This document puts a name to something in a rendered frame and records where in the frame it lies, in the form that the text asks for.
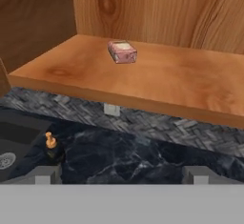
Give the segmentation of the wooden cabinet door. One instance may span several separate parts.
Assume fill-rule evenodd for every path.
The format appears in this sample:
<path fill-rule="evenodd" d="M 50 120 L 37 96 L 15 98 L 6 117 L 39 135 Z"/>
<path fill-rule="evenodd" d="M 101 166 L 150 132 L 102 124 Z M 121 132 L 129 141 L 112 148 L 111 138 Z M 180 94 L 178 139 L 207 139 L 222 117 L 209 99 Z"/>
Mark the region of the wooden cabinet door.
<path fill-rule="evenodd" d="M 0 97 L 7 94 L 11 89 L 8 74 L 2 59 L 0 58 Z"/>

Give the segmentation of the black soap dispenser orange pump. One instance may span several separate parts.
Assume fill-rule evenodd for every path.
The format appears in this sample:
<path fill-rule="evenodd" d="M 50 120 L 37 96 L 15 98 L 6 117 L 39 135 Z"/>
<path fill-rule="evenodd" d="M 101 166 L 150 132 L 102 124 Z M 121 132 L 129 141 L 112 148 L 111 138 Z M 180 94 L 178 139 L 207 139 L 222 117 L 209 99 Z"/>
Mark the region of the black soap dispenser orange pump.
<path fill-rule="evenodd" d="M 61 164 L 65 159 L 65 149 L 51 132 L 46 132 L 45 153 L 52 165 Z"/>

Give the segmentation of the black sink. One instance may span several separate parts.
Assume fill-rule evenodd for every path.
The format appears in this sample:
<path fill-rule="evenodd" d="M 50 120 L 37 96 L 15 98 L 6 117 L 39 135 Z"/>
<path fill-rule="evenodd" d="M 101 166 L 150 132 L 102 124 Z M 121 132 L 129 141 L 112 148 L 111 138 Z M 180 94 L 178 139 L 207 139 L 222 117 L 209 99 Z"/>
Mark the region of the black sink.
<path fill-rule="evenodd" d="M 50 125 L 47 120 L 0 111 L 0 182 L 9 178 Z"/>

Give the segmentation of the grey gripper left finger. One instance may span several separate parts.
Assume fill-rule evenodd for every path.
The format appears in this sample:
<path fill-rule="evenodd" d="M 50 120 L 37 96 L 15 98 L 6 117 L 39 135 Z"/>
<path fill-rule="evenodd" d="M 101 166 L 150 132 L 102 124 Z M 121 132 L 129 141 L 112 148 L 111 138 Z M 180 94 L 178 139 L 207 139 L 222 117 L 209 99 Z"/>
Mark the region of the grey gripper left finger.
<path fill-rule="evenodd" d="M 38 166 L 26 175 L 15 177 L 2 182 L 2 185 L 21 184 L 21 185 L 52 185 L 61 184 L 62 168 L 57 166 Z"/>

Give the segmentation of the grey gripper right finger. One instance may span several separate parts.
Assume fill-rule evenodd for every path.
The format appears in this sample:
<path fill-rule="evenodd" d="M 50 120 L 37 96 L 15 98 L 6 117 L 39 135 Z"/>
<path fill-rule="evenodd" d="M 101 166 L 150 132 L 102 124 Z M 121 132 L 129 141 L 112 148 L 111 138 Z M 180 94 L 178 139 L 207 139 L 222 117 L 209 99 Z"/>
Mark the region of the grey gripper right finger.
<path fill-rule="evenodd" d="M 241 185 L 240 181 L 221 176 L 205 166 L 185 166 L 182 183 L 190 185 Z"/>

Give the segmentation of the white wall socket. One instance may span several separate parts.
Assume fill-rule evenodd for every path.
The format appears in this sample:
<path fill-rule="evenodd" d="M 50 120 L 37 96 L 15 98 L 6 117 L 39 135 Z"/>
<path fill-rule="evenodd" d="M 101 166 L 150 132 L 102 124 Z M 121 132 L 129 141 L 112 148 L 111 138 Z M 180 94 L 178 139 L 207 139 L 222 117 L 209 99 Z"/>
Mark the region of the white wall socket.
<path fill-rule="evenodd" d="M 111 115 L 111 116 L 119 116 L 120 107 L 105 103 L 104 104 L 104 114 Z"/>

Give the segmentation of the wooden cabinet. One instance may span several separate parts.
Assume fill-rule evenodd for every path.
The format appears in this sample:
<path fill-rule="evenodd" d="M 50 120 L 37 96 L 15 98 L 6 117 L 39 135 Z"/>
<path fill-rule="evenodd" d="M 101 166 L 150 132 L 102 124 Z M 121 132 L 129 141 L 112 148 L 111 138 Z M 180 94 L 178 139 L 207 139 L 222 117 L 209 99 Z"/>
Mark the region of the wooden cabinet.
<path fill-rule="evenodd" d="M 0 0 L 0 58 L 11 87 L 244 129 L 244 0 Z"/>

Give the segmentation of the pink bar soap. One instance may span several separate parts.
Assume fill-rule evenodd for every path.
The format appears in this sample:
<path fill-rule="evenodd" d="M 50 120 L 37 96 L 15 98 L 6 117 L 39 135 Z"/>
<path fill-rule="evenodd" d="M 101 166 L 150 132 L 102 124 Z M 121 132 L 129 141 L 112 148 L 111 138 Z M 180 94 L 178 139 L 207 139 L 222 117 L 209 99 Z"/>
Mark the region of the pink bar soap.
<path fill-rule="evenodd" d="M 137 49 L 124 40 L 110 41 L 108 51 L 116 64 L 134 63 L 137 58 Z"/>

